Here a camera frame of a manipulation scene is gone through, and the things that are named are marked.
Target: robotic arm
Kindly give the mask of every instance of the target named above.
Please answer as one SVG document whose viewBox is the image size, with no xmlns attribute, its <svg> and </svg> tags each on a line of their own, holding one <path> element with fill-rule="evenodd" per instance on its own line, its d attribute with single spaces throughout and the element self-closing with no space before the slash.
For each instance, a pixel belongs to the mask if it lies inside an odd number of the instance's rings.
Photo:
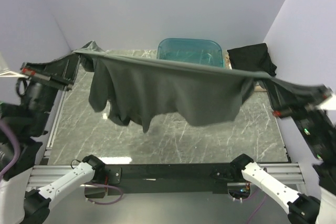
<svg viewBox="0 0 336 224">
<path fill-rule="evenodd" d="M 0 118 L 14 131 L 20 144 L 18 162 L 0 181 L 0 224 L 41 224 L 50 210 L 70 192 L 87 182 L 102 182 L 106 177 L 105 164 L 90 155 L 54 183 L 25 192 L 36 153 L 41 147 L 41 143 L 31 137 L 46 134 L 44 128 L 57 92 L 72 88 L 80 63 L 85 65 L 85 59 L 80 59 L 77 54 L 46 64 L 25 63 L 22 74 L 28 77 L 29 84 L 26 78 L 18 78 L 17 82 L 21 104 L 0 103 Z M 23 93 L 19 91 L 21 85 L 24 86 Z M 321 202 L 286 187 L 245 154 L 231 162 L 236 180 L 244 179 L 261 188 L 284 209 L 294 224 L 336 221 L 336 129 L 323 111 L 336 109 L 335 96 L 326 100 L 330 96 L 328 94 L 322 104 L 303 104 L 274 112 L 279 118 L 292 117 L 315 157 L 323 160 L 321 165 L 314 166 L 320 177 Z M 0 170 L 13 157 L 11 143 L 0 132 Z"/>
</svg>

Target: white wall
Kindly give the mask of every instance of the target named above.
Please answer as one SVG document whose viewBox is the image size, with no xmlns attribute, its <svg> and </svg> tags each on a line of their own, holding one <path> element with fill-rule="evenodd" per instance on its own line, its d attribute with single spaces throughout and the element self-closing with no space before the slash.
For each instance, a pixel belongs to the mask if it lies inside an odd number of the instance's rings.
<svg viewBox="0 0 336 224">
<path fill-rule="evenodd" d="M 284 0 L 47 0 L 72 49 L 154 49 L 168 37 L 223 49 L 263 41 Z"/>
<path fill-rule="evenodd" d="M 278 66 L 277 77 L 300 84 L 325 84 L 336 90 L 335 0 L 286 0 L 265 38 Z M 280 129 L 290 156 L 301 165 L 308 189 L 319 195 L 315 161 L 291 120 Z"/>
<path fill-rule="evenodd" d="M 48 62 L 70 51 L 44 0 L 0 0 L 0 4 L 0 51 L 10 69 L 19 71 L 25 61 Z M 0 100 L 19 103 L 15 82 L 0 78 Z"/>
</svg>

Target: marble table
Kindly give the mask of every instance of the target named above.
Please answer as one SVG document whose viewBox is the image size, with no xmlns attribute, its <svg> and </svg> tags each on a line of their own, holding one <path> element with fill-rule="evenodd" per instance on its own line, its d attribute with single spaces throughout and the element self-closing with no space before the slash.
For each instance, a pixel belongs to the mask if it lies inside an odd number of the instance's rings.
<svg viewBox="0 0 336 224">
<path fill-rule="evenodd" d="M 155 58 L 155 50 L 114 51 L 117 55 Z M 66 94 L 49 165 L 67 165 L 93 154 L 111 163 L 230 162 L 246 153 L 259 162 L 287 162 L 288 156 L 266 92 L 255 92 L 234 122 L 192 127 L 178 114 L 156 116 L 147 133 L 131 123 L 107 119 L 109 107 L 95 113 L 88 97 L 93 73 L 79 69 Z"/>
</svg>

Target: black cloth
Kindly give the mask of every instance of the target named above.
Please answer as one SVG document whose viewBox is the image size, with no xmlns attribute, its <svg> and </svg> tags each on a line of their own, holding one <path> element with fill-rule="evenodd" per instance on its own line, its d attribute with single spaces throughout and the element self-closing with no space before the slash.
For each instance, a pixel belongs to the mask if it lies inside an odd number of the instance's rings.
<svg viewBox="0 0 336 224">
<path fill-rule="evenodd" d="M 264 71 L 270 76 L 276 75 L 277 66 L 271 61 L 266 43 L 230 49 L 227 52 L 233 69 Z"/>
<path fill-rule="evenodd" d="M 152 118 L 178 112 L 192 126 L 233 121 L 257 81 L 271 90 L 273 109 L 314 101 L 325 86 L 304 87 L 265 72 L 222 69 L 184 62 L 111 55 L 94 41 L 75 50 L 86 71 L 94 71 L 89 102 L 96 112 L 111 103 L 109 119 L 133 121 L 147 132 Z"/>
</svg>

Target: blue transparent container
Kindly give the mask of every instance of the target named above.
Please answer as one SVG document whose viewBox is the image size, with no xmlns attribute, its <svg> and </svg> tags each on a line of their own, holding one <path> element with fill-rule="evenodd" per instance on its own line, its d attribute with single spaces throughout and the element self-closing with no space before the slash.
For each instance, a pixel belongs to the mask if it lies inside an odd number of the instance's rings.
<svg viewBox="0 0 336 224">
<path fill-rule="evenodd" d="M 164 39 L 159 44 L 156 58 L 224 67 L 220 45 L 205 39 Z"/>
</svg>

